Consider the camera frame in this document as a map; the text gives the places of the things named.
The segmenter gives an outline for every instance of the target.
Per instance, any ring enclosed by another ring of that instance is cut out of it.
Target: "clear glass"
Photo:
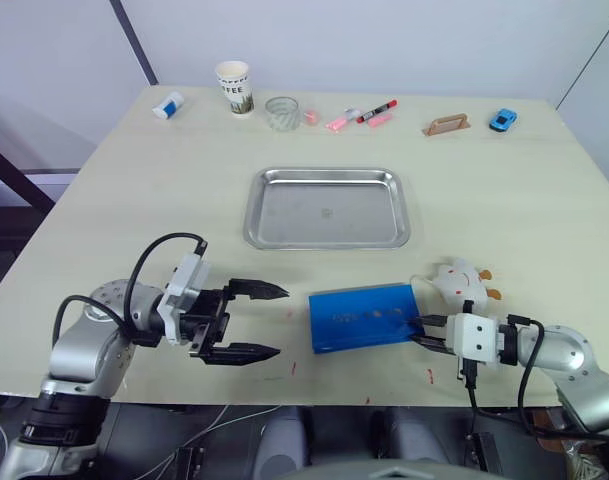
[[[264,106],[269,126],[277,132],[288,132],[300,126],[302,115],[297,100],[291,97],[275,97]]]

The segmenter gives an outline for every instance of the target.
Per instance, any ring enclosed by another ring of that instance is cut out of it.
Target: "white wall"
[[[79,168],[147,85],[104,0],[0,0],[0,152]]]
[[[609,27],[609,0],[124,0],[161,83],[546,98]]]
[[[559,112],[609,179],[609,35]]]

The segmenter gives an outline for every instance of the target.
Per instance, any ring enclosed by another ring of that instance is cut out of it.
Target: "black cable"
[[[64,312],[66,311],[66,307],[68,307],[68,304],[74,301],[78,301],[78,302],[83,302],[86,303],[87,305],[91,305],[95,308],[97,308],[98,310],[101,310],[103,313],[105,313],[106,315],[108,315],[111,320],[113,320],[118,328],[120,329],[120,332],[126,336],[127,338],[130,338],[130,332],[128,330],[128,327],[126,326],[126,324],[124,323],[124,321],[119,317],[119,315],[117,313],[115,313],[113,310],[111,310],[109,307],[107,307],[106,305],[104,305],[103,303],[92,299],[91,297],[86,297],[84,295],[70,295],[68,297],[66,297],[62,303],[60,303],[60,307],[57,309],[57,314],[55,315],[55,322],[53,323],[53,337],[52,337],[52,346],[54,347],[55,344],[57,343],[57,341],[60,338],[60,330],[62,329],[62,320],[64,319]]]
[[[526,366],[524,367],[524,373],[522,374],[522,379],[520,380],[520,388],[517,393],[517,411],[520,415],[520,420],[522,422],[524,430],[526,430],[526,433],[535,436],[535,430],[528,421],[528,418],[526,418],[526,410],[524,409],[524,394],[526,393],[526,384],[528,383],[528,378],[530,377],[531,371],[533,370],[535,359],[537,358],[537,354],[540,352],[542,342],[544,342],[544,325],[542,325],[537,320],[531,319],[529,319],[529,323],[537,326],[537,339],[535,340],[535,345],[533,346],[531,355],[528,357],[528,361],[526,362]]]
[[[133,297],[133,289],[135,288],[137,277],[144,266],[144,262],[155,247],[172,238],[192,238],[193,240],[197,240],[197,246],[195,247],[194,253],[200,256],[204,254],[204,251],[208,245],[207,242],[199,235],[195,235],[194,233],[176,232],[163,235],[146,247],[146,250],[142,252],[142,255],[140,255],[140,258],[137,260],[135,267],[133,267],[133,272],[131,273],[131,277],[128,279],[126,291],[124,292],[124,322],[133,332],[137,331],[137,327],[135,326],[135,322],[133,322],[133,317],[131,316],[131,298]]]
[[[477,400],[475,399],[475,389],[472,386],[467,386],[466,390],[468,391],[468,398],[471,402],[471,409],[473,410],[473,418],[471,419],[471,426],[468,429],[468,433],[464,438],[464,455],[462,460],[462,465],[466,466],[466,452],[468,451],[468,443],[472,438],[473,433],[475,433],[475,420],[477,419]]]
[[[520,420],[516,421],[511,418],[500,417],[494,415],[490,412],[486,412],[478,407],[477,399],[475,398],[475,390],[474,388],[467,387],[469,400],[471,402],[471,408],[473,409],[474,414],[477,414],[481,417],[491,418],[493,420],[502,421],[505,423],[511,423],[513,425],[519,425],[524,428],[526,433],[535,437],[535,438],[544,438],[544,439],[576,439],[576,440],[595,440],[595,441],[604,441],[609,442],[608,435],[600,435],[596,433],[585,433],[585,432],[566,432],[563,430],[552,430],[544,427],[536,427],[532,425],[526,416],[526,409],[524,408],[524,394],[526,392],[526,386],[528,384],[528,379],[533,370],[533,365],[535,364],[535,360],[537,358],[537,354],[539,353],[540,347],[542,346],[542,342],[544,341],[544,325],[542,325],[537,320],[527,319],[526,324],[534,324],[538,328],[537,339],[535,340],[535,345],[533,346],[533,351],[529,356],[528,361],[526,362],[526,367],[524,368],[524,373],[522,374],[522,379],[520,380],[520,387],[518,391],[517,397],[517,408],[520,416]]]
[[[475,399],[475,388],[477,387],[477,362],[475,360],[470,360],[465,358],[462,360],[462,370],[461,373],[466,378],[466,390],[468,390],[468,397],[471,401],[471,406],[473,406],[473,420],[471,422],[471,427],[469,429],[468,435],[470,436],[475,430],[475,419],[477,417],[477,400]]]

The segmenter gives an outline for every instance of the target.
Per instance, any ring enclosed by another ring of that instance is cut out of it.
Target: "wooden table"
[[[126,402],[467,405],[455,358],[412,343],[326,355],[311,349],[312,292],[408,282],[431,276],[454,256],[488,268],[502,301],[488,313],[517,313],[563,324],[591,341],[609,372],[609,183],[543,101],[399,96],[394,118],[375,129],[333,134],[302,125],[267,126],[262,105],[284,92],[256,92],[256,111],[233,118],[216,89],[173,88],[186,104],[170,120],[151,107],[172,88],[144,90],[88,160],[0,285],[0,392],[36,395],[46,373],[60,301],[130,274],[154,238],[191,231],[209,241],[207,288],[230,277],[277,283],[291,297],[230,304],[227,341],[276,346],[251,366],[205,366],[187,347],[162,341],[138,348],[116,399]],[[287,92],[324,121],[390,95]],[[508,133],[488,128],[502,107],[518,112]],[[471,128],[425,137],[436,117],[466,112]],[[413,234],[395,250],[261,251],[242,223],[253,176],[270,166],[384,167],[402,181]],[[182,254],[161,247],[141,275],[162,287]],[[444,312],[436,293],[414,283],[424,313]],[[70,324],[81,311],[72,306]],[[514,405],[522,369],[480,368],[482,405]],[[553,385],[535,372],[531,405],[555,404]]]

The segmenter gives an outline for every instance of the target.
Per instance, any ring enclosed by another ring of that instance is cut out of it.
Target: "marker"
[[[374,117],[378,113],[382,113],[382,112],[385,112],[386,110],[388,110],[389,108],[393,108],[395,105],[397,105],[397,100],[391,100],[387,104],[382,105],[381,107],[377,107],[375,110],[371,110],[370,112],[366,112],[361,117],[357,117],[356,121],[357,121],[357,123],[362,123],[365,120],[368,120],[369,118]]]
[[[377,127],[378,125],[381,125],[385,122],[388,122],[391,118],[393,118],[393,114],[392,113],[387,113],[385,115],[379,115],[377,117],[373,117],[371,118],[368,122],[368,126],[369,127]]]

